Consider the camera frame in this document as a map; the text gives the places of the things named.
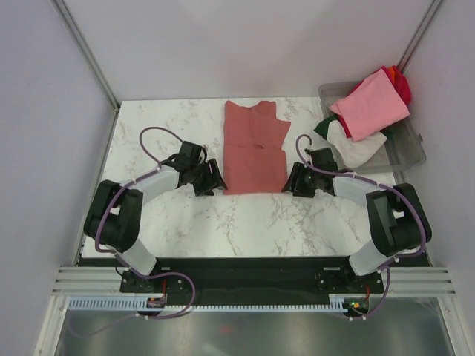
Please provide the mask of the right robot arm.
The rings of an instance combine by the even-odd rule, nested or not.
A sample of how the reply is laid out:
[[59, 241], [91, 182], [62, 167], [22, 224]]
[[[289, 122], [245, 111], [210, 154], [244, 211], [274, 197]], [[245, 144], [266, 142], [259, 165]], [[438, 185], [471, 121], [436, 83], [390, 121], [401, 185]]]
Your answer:
[[311, 160], [293, 164], [283, 192], [313, 198], [320, 190], [367, 209], [370, 240], [347, 258], [339, 275], [345, 290], [358, 291], [366, 284], [368, 274], [381, 271], [403, 255], [425, 250], [432, 233], [411, 184], [386, 186], [340, 170], [329, 148], [306, 149], [305, 153]]

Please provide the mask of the salmon red t shirt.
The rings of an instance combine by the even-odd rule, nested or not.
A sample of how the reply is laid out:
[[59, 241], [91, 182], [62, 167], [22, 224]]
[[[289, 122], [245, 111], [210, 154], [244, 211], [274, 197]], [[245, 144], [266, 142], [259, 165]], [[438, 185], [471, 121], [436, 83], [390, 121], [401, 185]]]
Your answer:
[[282, 146], [291, 123], [277, 117], [275, 102], [244, 107], [227, 101], [223, 125], [225, 195], [280, 193], [288, 179]]

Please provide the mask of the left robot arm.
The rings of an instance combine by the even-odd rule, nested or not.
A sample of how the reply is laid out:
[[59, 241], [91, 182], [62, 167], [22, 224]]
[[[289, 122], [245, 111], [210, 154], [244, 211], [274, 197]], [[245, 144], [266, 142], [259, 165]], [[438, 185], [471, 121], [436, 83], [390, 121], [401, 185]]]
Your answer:
[[182, 142], [178, 153], [136, 179], [101, 181], [85, 218], [84, 234], [94, 239], [96, 250], [114, 254], [136, 272], [137, 283], [146, 291], [158, 290], [163, 274], [155, 269], [157, 258], [140, 239], [143, 207], [184, 185], [191, 185], [197, 197], [227, 189], [217, 160], [208, 159], [203, 146], [187, 141]]

